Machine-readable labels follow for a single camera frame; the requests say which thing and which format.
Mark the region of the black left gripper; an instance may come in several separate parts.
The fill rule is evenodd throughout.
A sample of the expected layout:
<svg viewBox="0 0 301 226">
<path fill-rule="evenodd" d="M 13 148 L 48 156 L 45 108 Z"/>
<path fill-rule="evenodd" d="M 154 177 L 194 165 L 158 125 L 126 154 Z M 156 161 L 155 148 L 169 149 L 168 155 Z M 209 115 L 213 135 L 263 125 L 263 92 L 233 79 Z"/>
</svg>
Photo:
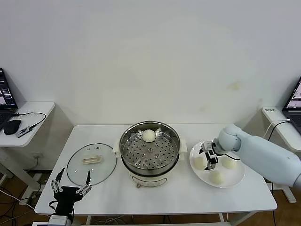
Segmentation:
<svg viewBox="0 0 301 226">
<path fill-rule="evenodd" d="M 62 186 L 60 185 L 65 168 L 57 174 L 56 178 L 51 181 L 51 187 L 54 192 L 54 198 L 58 201 L 55 213 L 56 214 L 72 214 L 74 203 L 82 200 L 81 194 L 87 194 L 91 189 L 91 176 L 90 171 L 87 173 L 85 185 L 81 188 Z"/>
</svg>

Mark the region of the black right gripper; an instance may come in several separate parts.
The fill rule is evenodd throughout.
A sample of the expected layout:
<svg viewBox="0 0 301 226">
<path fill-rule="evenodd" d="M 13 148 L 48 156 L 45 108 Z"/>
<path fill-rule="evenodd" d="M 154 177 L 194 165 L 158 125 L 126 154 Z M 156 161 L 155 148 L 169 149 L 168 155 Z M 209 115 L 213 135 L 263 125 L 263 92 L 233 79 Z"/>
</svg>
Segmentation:
<svg viewBox="0 0 301 226">
<path fill-rule="evenodd" d="M 218 147 L 214 141 L 211 141 L 210 147 L 211 150 L 209 150 L 208 153 L 205 153 L 207 159 L 207 166 L 205 170 L 214 170 L 216 164 L 218 163 L 218 156 L 220 156 L 220 154 L 218 153 Z M 204 149 L 200 148 L 199 154 L 202 154 L 203 152 Z"/>
</svg>

